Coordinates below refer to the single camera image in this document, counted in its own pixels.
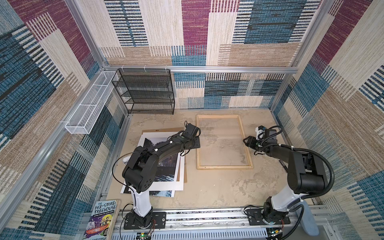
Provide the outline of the white bordered dark photo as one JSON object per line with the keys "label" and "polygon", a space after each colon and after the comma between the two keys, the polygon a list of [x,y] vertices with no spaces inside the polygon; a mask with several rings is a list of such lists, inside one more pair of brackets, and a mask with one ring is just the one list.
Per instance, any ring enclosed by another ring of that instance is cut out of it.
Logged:
{"label": "white bordered dark photo", "polygon": [[[166,141],[166,138],[145,138],[143,135],[140,138],[138,146],[143,148],[152,147],[157,143]],[[169,156],[167,159],[164,159],[158,164],[155,182],[176,182],[178,174],[180,172],[180,156],[179,154],[174,154]],[[150,196],[154,197],[167,197],[173,198],[175,195],[174,190],[163,190],[163,191],[150,191]]]}

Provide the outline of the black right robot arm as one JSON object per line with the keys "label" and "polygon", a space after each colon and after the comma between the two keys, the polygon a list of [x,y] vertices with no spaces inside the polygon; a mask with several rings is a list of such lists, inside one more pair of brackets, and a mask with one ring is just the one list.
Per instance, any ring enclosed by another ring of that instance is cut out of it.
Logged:
{"label": "black right robot arm", "polygon": [[263,221],[274,224],[287,216],[294,206],[305,199],[328,193],[335,183],[335,171],[321,154],[303,148],[265,143],[249,136],[243,143],[256,151],[288,164],[287,185],[276,195],[269,197],[263,206]]}

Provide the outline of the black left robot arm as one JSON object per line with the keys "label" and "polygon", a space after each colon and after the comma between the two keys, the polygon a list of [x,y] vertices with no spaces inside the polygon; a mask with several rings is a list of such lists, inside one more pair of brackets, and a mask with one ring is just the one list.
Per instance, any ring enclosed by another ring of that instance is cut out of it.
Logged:
{"label": "black left robot arm", "polygon": [[174,154],[184,156],[191,149],[200,148],[200,128],[188,122],[185,122],[185,128],[164,142],[136,147],[123,170],[122,177],[134,200],[132,216],[139,227],[148,227],[155,222],[149,188],[155,180],[158,163]]}

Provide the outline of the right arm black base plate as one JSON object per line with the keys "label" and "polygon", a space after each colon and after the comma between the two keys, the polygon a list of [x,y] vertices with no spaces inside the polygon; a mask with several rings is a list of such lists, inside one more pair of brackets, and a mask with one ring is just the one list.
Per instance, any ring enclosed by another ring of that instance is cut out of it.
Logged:
{"label": "right arm black base plate", "polygon": [[248,217],[248,221],[250,226],[272,226],[272,225],[289,225],[291,223],[291,220],[288,216],[285,216],[282,220],[278,219],[274,222],[267,222],[264,221],[261,209],[252,209],[248,208],[245,209],[245,213]]}

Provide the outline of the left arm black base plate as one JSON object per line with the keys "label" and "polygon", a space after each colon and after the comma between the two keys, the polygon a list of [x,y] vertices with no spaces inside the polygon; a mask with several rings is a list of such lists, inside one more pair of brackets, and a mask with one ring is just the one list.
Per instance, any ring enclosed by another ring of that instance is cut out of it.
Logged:
{"label": "left arm black base plate", "polygon": [[135,212],[129,212],[124,216],[123,229],[164,229],[166,226],[166,216],[166,212],[149,212],[145,217],[141,217]]}

